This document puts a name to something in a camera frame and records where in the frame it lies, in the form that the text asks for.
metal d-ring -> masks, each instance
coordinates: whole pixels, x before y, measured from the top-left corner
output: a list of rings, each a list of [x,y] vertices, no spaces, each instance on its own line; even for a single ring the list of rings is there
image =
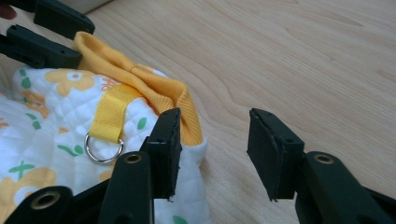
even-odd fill
[[[93,161],[94,163],[97,164],[101,164],[101,165],[107,165],[110,164],[112,161],[116,160],[123,152],[123,142],[122,140],[119,138],[119,150],[117,151],[117,154],[115,156],[113,156],[110,159],[107,160],[99,160],[96,157],[94,157],[92,155],[92,153],[90,152],[90,133],[87,133],[87,135],[85,135],[85,142],[84,142],[84,147],[85,147],[85,152],[87,153],[88,157],[91,159],[91,161]]]

white fabric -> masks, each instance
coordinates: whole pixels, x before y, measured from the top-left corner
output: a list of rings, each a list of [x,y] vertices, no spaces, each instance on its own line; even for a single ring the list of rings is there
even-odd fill
[[[112,169],[94,164],[83,150],[85,134],[108,87],[108,77],[95,75],[92,87],[71,88],[66,96],[60,96],[57,83],[46,79],[46,74],[53,71],[57,70],[23,67],[14,75],[12,94],[0,93],[0,222],[6,219],[7,210],[15,208],[28,193],[58,185],[78,194],[106,179]],[[78,71],[73,72],[80,78]],[[157,118],[142,98],[128,105],[123,128],[126,151],[141,147]],[[155,200],[155,221],[210,223],[199,170],[207,142],[182,147],[176,195],[172,202]],[[93,139],[92,148],[98,157],[110,158],[118,145]],[[13,202],[7,201],[6,194],[13,195]]]

wooden table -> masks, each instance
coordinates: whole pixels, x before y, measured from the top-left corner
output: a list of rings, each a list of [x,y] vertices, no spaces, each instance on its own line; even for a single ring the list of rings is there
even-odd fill
[[[209,149],[202,163],[215,223],[298,223],[270,203],[246,150],[248,111],[268,110],[396,198],[395,1],[116,0],[89,17],[95,35],[191,89]],[[1,21],[70,41],[20,13]],[[20,66],[0,55],[0,78]]]

yellow strap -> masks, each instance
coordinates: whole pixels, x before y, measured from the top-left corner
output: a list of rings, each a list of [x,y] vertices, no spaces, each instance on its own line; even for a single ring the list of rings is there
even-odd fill
[[[136,88],[142,92],[157,115],[179,107],[180,137],[183,144],[196,146],[204,142],[198,114],[185,84],[153,74],[88,33],[76,34],[74,48],[83,55],[78,69],[112,77]]]
[[[118,143],[125,119],[126,107],[133,99],[142,96],[135,88],[120,84],[106,91],[96,109],[90,136]]]

yellow webbing handle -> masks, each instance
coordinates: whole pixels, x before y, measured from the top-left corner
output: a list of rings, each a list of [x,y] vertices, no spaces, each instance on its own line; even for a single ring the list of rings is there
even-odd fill
[[[140,96],[143,95],[139,91],[124,84],[113,86],[106,91],[96,109],[90,136],[117,144],[121,138],[126,107]]]

